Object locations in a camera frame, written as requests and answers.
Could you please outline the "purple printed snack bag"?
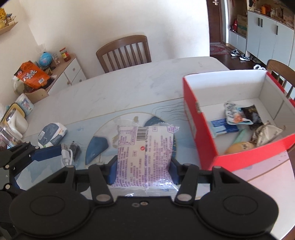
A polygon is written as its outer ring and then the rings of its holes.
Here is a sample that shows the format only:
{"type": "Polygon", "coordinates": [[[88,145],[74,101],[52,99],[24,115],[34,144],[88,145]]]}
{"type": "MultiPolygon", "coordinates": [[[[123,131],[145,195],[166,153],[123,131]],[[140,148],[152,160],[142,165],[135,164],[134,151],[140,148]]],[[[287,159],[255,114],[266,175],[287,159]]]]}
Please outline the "purple printed snack bag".
{"type": "Polygon", "coordinates": [[[117,173],[110,191],[116,196],[175,196],[169,174],[178,126],[118,126],[117,173]]]}

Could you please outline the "yellow hamster plush toy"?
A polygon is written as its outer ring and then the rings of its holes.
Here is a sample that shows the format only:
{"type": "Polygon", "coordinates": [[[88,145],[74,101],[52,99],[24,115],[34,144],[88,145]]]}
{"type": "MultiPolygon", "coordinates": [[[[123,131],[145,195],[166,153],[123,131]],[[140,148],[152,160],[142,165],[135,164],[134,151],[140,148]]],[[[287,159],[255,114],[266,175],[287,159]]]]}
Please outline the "yellow hamster plush toy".
{"type": "Polygon", "coordinates": [[[247,150],[252,150],[255,147],[256,147],[255,144],[253,144],[253,143],[251,143],[249,141],[248,142],[244,141],[244,142],[240,142],[240,143],[234,143],[229,148],[226,149],[225,155],[244,152],[244,151],[247,151],[247,150]]]}

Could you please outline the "white snack pouch orange picture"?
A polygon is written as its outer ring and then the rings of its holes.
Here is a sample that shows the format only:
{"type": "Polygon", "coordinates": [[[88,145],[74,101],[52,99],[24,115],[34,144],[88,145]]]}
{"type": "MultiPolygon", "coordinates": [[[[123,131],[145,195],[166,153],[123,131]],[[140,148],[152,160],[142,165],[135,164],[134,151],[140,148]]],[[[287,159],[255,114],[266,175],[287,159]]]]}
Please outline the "white snack pouch orange picture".
{"type": "Polygon", "coordinates": [[[242,109],[233,102],[226,102],[225,106],[225,116],[226,121],[230,125],[251,125],[253,122],[249,119],[246,119],[242,109]]]}

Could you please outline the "clear plastic container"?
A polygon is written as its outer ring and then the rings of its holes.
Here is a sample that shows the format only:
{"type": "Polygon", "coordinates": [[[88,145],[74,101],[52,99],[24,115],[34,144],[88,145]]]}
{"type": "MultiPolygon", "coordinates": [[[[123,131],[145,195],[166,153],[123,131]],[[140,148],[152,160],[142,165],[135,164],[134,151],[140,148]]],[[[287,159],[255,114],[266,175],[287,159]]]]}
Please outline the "clear plastic container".
{"type": "Polygon", "coordinates": [[[0,126],[1,140],[9,147],[15,147],[22,143],[22,140],[12,131],[12,129],[3,121],[0,126]]]}

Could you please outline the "small black mesh pouch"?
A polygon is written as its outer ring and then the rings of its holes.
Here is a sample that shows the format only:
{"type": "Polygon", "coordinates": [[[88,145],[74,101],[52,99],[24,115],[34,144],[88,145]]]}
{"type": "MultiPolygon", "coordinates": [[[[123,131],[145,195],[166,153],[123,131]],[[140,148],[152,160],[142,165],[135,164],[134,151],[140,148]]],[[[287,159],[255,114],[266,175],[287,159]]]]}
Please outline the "small black mesh pouch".
{"type": "Polygon", "coordinates": [[[81,154],[81,147],[75,141],[72,141],[72,143],[70,144],[70,150],[73,154],[73,161],[76,161],[79,158],[79,155],[81,154]]]}

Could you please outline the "blue patterned table mat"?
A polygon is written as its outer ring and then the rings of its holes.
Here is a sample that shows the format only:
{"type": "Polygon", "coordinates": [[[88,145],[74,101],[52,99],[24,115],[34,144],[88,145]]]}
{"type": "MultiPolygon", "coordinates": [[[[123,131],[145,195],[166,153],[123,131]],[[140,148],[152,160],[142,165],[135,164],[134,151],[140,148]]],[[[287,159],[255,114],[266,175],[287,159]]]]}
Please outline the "blue patterned table mat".
{"type": "MultiPolygon", "coordinates": [[[[185,114],[183,99],[144,105],[68,124],[66,126],[67,134],[63,137],[61,143],[70,146],[70,143],[74,141],[81,148],[81,153],[73,164],[76,169],[87,169],[92,164],[107,163],[117,154],[119,138],[117,126],[152,126],[158,123],[172,124],[180,128],[174,134],[173,157],[180,164],[195,164],[200,167],[199,156],[185,114]],[[86,149],[93,136],[107,140],[106,146],[108,148],[87,164],[85,160],[86,149]]],[[[15,179],[21,189],[27,190],[61,168],[61,156],[41,162],[34,160],[15,179]]],[[[114,198],[117,196],[172,196],[174,198],[178,186],[171,183],[165,188],[110,186],[110,191],[114,198]]]]}

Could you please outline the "white electric kettle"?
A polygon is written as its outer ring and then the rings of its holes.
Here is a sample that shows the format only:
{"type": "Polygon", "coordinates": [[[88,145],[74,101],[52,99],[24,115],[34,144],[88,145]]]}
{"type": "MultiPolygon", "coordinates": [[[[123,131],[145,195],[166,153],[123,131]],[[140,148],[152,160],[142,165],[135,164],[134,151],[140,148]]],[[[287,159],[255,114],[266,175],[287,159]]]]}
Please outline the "white electric kettle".
{"type": "Polygon", "coordinates": [[[7,125],[13,134],[19,138],[23,138],[23,134],[27,131],[29,124],[25,119],[25,113],[17,103],[13,103],[4,114],[1,123],[7,125]]]}

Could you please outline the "printed white mug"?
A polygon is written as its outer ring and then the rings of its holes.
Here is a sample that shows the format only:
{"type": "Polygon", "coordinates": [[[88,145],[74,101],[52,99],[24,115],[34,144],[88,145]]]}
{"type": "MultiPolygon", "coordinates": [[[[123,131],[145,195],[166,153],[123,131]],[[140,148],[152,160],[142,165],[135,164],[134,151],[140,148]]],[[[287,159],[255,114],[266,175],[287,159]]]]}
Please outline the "printed white mug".
{"type": "Polygon", "coordinates": [[[15,103],[17,103],[20,106],[20,108],[23,110],[23,112],[25,113],[25,117],[27,117],[34,109],[34,104],[30,101],[30,99],[24,93],[22,93],[16,99],[15,103]]]}

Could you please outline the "blue white flat packet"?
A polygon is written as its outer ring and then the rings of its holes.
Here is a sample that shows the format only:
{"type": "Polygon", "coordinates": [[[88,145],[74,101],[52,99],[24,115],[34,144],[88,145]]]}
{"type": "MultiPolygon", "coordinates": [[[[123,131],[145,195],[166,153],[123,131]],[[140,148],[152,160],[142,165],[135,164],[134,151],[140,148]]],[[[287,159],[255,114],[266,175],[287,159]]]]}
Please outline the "blue white flat packet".
{"type": "Polygon", "coordinates": [[[213,138],[227,133],[237,133],[240,131],[236,125],[228,124],[226,118],[209,121],[208,125],[213,138]]]}

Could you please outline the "mint green pen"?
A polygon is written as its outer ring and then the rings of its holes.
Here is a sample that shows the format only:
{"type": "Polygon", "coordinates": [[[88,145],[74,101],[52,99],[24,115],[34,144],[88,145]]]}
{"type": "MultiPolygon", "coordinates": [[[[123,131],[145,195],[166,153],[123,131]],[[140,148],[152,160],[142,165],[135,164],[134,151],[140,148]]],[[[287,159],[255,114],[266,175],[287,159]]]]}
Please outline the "mint green pen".
{"type": "Polygon", "coordinates": [[[243,129],[242,131],[240,131],[239,135],[234,140],[232,146],[236,145],[238,147],[242,147],[242,149],[246,149],[247,142],[244,141],[246,137],[246,133],[247,133],[246,129],[243,129]]]}

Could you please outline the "red cardboard box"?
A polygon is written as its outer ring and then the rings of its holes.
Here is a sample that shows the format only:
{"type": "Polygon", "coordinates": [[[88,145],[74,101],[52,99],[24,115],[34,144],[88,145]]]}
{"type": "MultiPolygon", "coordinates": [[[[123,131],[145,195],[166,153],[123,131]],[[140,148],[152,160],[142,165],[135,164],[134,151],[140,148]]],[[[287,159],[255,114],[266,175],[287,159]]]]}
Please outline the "red cardboard box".
{"type": "Polygon", "coordinates": [[[236,171],[294,146],[294,101],[267,71],[187,75],[183,97],[202,169],[236,171]]]}

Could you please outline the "orange snack bag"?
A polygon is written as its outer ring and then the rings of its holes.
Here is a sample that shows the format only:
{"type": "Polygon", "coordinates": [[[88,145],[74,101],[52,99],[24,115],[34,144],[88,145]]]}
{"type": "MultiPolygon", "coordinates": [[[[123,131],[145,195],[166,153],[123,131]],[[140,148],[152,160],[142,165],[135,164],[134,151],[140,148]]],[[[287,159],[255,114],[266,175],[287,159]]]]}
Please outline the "orange snack bag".
{"type": "Polygon", "coordinates": [[[14,76],[34,90],[47,88],[52,83],[51,77],[31,61],[22,63],[14,76]]]}

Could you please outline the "white drawer cabinet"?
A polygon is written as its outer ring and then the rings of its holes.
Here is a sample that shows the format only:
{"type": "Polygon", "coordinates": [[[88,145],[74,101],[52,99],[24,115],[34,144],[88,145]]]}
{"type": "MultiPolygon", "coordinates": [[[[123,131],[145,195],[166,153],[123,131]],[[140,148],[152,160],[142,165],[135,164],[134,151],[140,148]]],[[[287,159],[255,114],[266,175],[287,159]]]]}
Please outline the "white drawer cabinet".
{"type": "Polygon", "coordinates": [[[71,59],[67,62],[62,60],[62,63],[53,70],[52,78],[55,79],[46,89],[49,95],[54,95],[61,90],[67,89],[86,80],[86,76],[77,60],[75,54],[70,55],[71,59]]]}

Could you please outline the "crumpled beige wrapper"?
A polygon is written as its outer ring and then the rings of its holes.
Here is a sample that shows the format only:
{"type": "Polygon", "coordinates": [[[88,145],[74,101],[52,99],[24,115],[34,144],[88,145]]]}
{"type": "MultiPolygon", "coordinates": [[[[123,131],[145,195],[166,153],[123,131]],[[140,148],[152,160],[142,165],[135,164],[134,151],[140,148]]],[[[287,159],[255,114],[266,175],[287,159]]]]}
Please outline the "crumpled beige wrapper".
{"type": "Polygon", "coordinates": [[[276,139],[281,133],[284,132],[285,129],[285,126],[279,128],[267,121],[263,125],[259,126],[256,130],[254,130],[251,137],[251,142],[256,147],[266,145],[267,143],[276,139]]]}

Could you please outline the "black snack wrapper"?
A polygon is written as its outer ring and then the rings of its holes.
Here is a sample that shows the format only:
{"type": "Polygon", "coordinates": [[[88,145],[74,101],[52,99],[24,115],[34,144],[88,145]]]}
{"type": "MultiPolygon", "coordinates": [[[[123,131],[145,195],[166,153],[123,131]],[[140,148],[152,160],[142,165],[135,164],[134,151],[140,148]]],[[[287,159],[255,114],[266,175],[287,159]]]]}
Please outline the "black snack wrapper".
{"type": "Polygon", "coordinates": [[[253,124],[249,125],[249,128],[252,131],[255,131],[258,127],[263,125],[263,121],[261,120],[261,117],[255,105],[249,107],[242,107],[241,109],[246,119],[249,119],[253,122],[253,124]]]}

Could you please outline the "blue globe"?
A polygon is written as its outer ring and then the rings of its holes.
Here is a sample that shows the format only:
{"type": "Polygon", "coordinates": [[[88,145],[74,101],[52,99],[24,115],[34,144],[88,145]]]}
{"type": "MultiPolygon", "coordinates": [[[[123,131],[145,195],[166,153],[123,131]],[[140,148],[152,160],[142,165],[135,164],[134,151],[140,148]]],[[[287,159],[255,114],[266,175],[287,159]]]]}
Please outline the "blue globe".
{"type": "Polygon", "coordinates": [[[42,68],[46,68],[50,66],[51,62],[53,60],[52,55],[49,52],[44,52],[40,57],[39,57],[39,65],[42,68]]]}

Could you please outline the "red lidded jar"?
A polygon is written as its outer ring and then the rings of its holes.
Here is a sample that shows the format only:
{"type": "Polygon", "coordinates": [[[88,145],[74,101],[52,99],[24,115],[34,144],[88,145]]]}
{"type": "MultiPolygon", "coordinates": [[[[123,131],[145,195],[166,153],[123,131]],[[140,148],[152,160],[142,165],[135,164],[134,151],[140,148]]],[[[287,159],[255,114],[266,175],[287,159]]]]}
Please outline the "red lidded jar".
{"type": "Polygon", "coordinates": [[[71,59],[70,54],[67,52],[67,49],[65,47],[60,50],[60,54],[65,62],[71,59]]]}

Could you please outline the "pair of sneakers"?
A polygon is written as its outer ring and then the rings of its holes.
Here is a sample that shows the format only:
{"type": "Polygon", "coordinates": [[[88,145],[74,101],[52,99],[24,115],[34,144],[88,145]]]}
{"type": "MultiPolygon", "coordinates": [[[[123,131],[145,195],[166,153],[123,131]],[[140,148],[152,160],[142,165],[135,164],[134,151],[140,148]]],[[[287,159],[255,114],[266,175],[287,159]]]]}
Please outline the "pair of sneakers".
{"type": "Polygon", "coordinates": [[[250,61],[251,58],[245,54],[241,54],[237,49],[234,49],[230,53],[231,56],[238,56],[241,61],[250,61]]]}

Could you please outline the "brown wooden chair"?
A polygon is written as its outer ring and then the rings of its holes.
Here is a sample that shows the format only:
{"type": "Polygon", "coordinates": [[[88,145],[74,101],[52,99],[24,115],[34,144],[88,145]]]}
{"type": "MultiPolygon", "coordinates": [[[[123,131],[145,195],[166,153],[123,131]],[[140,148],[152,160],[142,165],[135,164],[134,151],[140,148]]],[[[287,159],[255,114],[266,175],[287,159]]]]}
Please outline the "brown wooden chair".
{"type": "Polygon", "coordinates": [[[105,73],[152,61],[145,35],[131,35],[109,42],[96,51],[105,73]]]}

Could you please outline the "brown entrance door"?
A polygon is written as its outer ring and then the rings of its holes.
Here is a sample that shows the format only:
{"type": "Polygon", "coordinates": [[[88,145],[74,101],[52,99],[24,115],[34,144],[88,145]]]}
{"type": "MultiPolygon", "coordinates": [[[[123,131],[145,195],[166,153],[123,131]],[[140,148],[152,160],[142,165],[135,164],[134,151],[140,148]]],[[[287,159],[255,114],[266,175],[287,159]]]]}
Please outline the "brown entrance door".
{"type": "Polygon", "coordinates": [[[207,0],[206,2],[209,19],[209,41],[210,43],[221,43],[223,41],[221,3],[214,0],[207,0]]]}

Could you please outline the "wooden wall shelf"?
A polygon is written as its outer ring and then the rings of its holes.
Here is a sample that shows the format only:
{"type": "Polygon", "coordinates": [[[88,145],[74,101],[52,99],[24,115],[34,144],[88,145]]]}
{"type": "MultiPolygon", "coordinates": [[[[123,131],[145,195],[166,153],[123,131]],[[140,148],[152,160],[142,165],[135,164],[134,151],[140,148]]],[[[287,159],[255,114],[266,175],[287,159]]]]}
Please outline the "wooden wall shelf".
{"type": "Polygon", "coordinates": [[[12,24],[9,24],[8,26],[0,29],[0,35],[3,35],[4,33],[9,32],[12,28],[14,28],[18,22],[13,22],[12,24]]]}

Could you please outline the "white wall cabinets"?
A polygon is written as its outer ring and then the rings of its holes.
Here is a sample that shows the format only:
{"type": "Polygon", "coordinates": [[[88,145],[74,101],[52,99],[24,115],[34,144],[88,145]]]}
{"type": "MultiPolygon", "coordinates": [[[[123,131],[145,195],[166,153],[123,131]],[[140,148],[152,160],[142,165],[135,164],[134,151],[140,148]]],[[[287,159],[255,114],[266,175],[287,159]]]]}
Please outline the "white wall cabinets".
{"type": "Polygon", "coordinates": [[[255,63],[274,59],[294,68],[294,1],[228,1],[228,42],[255,63]],[[247,16],[247,36],[237,32],[247,16]]]}

